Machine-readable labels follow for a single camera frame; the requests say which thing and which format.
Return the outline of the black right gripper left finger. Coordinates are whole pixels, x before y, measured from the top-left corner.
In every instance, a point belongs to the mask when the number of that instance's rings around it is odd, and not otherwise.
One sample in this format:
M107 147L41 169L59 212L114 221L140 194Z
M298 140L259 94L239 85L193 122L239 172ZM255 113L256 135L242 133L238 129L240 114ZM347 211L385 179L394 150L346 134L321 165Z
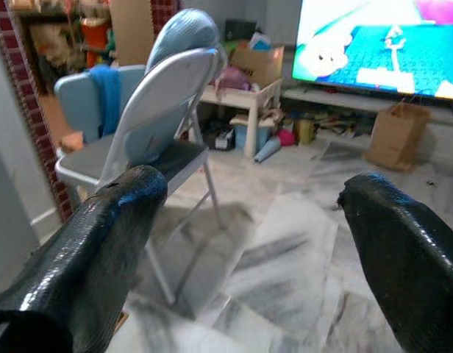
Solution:
M149 165L86 199L0 293L0 352L103 352L167 197Z

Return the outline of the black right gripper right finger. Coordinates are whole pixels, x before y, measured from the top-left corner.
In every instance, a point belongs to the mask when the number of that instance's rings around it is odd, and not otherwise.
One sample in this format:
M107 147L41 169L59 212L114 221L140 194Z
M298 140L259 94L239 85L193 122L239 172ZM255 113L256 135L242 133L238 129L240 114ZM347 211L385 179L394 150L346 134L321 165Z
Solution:
M381 174L338 197L367 283L406 352L453 352L453 230Z

